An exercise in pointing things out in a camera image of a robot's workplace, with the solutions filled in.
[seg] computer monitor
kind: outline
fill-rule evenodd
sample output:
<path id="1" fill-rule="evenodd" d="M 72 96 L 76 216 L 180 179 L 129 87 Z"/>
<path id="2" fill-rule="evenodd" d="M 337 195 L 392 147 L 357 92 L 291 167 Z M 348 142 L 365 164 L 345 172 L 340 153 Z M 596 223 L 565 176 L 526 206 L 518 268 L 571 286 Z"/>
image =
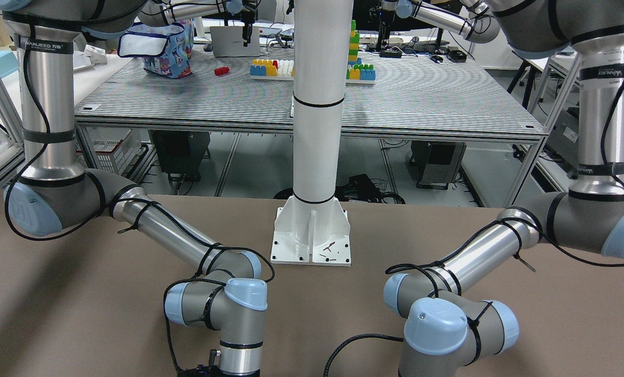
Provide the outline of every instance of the computer monitor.
<path id="1" fill-rule="evenodd" d="M 360 31 L 379 30 L 379 3 L 380 0 L 354 0 L 353 19 L 356 21 L 356 29 Z M 459 0 L 436 4 L 436 6 L 458 14 L 463 7 Z M 412 17 L 400 18 L 396 16 L 391 24 L 391 31 L 410 31 L 416 29 L 430 29 L 436 26 L 419 21 Z"/>

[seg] colorful bag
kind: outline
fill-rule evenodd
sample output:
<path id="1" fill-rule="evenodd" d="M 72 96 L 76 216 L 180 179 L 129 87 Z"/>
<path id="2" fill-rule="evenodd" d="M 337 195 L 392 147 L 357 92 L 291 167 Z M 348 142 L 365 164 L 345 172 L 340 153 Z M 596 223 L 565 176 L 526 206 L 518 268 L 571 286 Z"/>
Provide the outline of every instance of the colorful bag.
<path id="1" fill-rule="evenodd" d="M 122 58 L 142 58 L 144 69 L 179 79 L 191 73 L 188 60 L 193 51 L 193 20 L 154 28 L 132 25 L 118 41 Z"/>

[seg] white pillar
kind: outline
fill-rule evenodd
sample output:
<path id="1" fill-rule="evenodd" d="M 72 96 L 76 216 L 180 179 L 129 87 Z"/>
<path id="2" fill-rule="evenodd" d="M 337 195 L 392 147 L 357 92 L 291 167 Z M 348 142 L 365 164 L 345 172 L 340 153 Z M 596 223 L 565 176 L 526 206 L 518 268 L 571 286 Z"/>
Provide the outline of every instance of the white pillar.
<path id="1" fill-rule="evenodd" d="M 294 196 L 278 210 L 275 263 L 352 262 L 347 214 L 334 198 L 352 3 L 295 2 Z"/>

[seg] blue lego block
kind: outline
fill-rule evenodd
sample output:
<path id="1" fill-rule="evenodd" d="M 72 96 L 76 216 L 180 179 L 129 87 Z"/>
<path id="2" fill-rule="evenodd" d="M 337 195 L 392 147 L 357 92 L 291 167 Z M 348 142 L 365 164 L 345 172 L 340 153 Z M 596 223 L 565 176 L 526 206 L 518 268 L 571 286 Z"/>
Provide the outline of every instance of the blue lego block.
<path id="1" fill-rule="evenodd" d="M 252 76 L 267 76 L 266 67 L 251 65 L 251 75 Z"/>
<path id="2" fill-rule="evenodd" d="M 361 80 L 372 80 L 376 79 L 375 70 L 372 69 L 361 69 L 360 70 L 360 79 Z"/>

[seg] red block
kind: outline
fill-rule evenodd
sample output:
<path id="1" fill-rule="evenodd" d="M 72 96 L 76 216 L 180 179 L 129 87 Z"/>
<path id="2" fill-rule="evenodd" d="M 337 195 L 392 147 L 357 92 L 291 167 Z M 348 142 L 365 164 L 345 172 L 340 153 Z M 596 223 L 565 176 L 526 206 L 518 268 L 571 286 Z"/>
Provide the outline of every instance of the red block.
<path id="1" fill-rule="evenodd" d="M 221 76 L 222 74 L 226 74 L 230 72 L 230 68 L 228 67 L 220 67 L 214 70 L 214 74 L 216 74 L 216 76 Z"/>

